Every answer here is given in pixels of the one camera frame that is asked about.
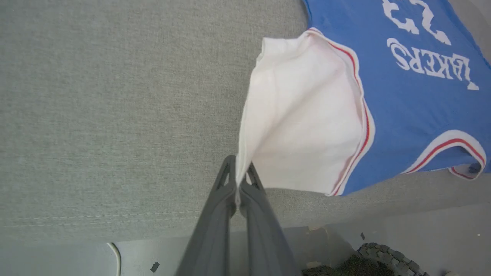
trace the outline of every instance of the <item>blue jersey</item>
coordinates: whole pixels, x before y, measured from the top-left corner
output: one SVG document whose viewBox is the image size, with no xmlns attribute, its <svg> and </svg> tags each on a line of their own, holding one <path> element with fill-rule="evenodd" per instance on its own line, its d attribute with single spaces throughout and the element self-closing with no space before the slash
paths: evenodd
<svg viewBox="0 0 491 276">
<path fill-rule="evenodd" d="M 447 0 L 305 0 L 309 28 L 343 55 L 363 95 L 348 194 L 401 173 L 489 172 L 491 68 Z"/>
</svg>

